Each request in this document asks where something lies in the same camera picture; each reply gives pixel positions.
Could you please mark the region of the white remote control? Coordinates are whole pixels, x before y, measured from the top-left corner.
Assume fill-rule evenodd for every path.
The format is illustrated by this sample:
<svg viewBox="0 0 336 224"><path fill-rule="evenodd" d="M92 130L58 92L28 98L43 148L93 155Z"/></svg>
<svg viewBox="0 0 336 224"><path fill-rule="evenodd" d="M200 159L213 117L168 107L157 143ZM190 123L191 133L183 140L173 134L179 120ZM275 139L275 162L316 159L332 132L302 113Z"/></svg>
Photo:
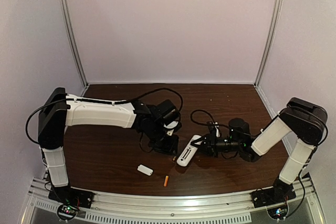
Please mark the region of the white remote control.
<svg viewBox="0 0 336 224"><path fill-rule="evenodd" d="M192 148L190 140L178 157L177 164L181 167L186 167L195 155L195 153L196 151Z"/></svg>

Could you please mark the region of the orange battery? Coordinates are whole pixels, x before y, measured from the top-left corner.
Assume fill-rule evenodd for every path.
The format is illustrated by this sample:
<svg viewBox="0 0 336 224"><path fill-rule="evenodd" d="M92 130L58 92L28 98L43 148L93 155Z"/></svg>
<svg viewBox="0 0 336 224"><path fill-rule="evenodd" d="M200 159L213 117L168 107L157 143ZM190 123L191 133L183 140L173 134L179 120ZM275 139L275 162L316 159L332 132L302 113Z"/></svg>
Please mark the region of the orange battery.
<svg viewBox="0 0 336 224"><path fill-rule="evenodd" d="M164 180L164 184L163 184L164 187L167 187L168 181L169 181L169 176L166 175L165 180Z"/></svg>

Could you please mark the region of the white battery cover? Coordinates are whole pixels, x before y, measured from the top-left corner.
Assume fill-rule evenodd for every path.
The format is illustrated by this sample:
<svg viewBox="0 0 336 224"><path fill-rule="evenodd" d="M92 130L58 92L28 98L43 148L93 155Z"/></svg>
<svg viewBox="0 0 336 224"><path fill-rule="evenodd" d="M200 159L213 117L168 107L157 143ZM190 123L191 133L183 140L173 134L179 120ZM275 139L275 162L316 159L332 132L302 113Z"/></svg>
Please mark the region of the white battery cover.
<svg viewBox="0 0 336 224"><path fill-rule="evenodd" d="M153 174L153 169L149 168L149 167L146 167L142 164L140 164L138 167L137 167L137 171L147 175L147 176L151 176Z"/></svg>

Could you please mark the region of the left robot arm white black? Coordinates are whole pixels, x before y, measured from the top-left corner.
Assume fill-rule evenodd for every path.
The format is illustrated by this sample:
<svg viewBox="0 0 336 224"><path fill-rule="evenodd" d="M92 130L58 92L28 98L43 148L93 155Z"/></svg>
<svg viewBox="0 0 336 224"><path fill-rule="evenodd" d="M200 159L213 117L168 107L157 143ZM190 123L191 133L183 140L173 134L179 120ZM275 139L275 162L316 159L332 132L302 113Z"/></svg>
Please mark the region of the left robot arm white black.
<svg viewBox="0 0 336 224"><path fill-rule="evenodd" d="M27 118L38 115L38 136L32 142L39 145L50 176L51 191L60 202L69 202L78 191L70 186L64 156L65 128L77 125L105 125L134 129L149 139L151 150L176 155L182 126L181 110L166 99L158 105L146 104L141 98L158 92L146 92L128 100L101 100L69 94L56 88L46 103Z"/></svg>

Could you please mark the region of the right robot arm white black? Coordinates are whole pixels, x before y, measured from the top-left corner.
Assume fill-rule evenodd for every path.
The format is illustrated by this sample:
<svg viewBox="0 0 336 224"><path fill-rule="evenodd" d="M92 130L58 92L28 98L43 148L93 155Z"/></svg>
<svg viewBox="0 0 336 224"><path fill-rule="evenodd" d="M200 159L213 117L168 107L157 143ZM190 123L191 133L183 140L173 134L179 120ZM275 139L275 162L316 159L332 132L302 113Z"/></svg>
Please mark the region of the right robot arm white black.
<svg viewBox="0 0 336 224"><path fill-rule="evenodd" d="M256 135L251 134L249 124L242 118L233 118L224 126L228 129L227 137L221 136L219 129L222 124L209 121L204 124L209 133L194 137L189 145L212 157L219 153L236 152L243 160L254 163L279 142L292 139L289 157L272 186L273 198L282 201L326 140L327 120L325 108L293 97Z"/></svg>

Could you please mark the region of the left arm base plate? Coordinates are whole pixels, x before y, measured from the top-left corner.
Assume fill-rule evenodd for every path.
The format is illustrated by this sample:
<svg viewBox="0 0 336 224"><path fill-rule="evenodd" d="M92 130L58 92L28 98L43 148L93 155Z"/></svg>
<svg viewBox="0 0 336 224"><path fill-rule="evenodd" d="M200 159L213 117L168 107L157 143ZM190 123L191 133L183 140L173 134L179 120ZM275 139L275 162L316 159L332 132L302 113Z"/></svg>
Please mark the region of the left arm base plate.
<svg viewBox="0 0 336 224"><path fill-rule="evenodd" d="M70 186L52 187L48 198L75 208L91 208L94 193Z"/></svg>

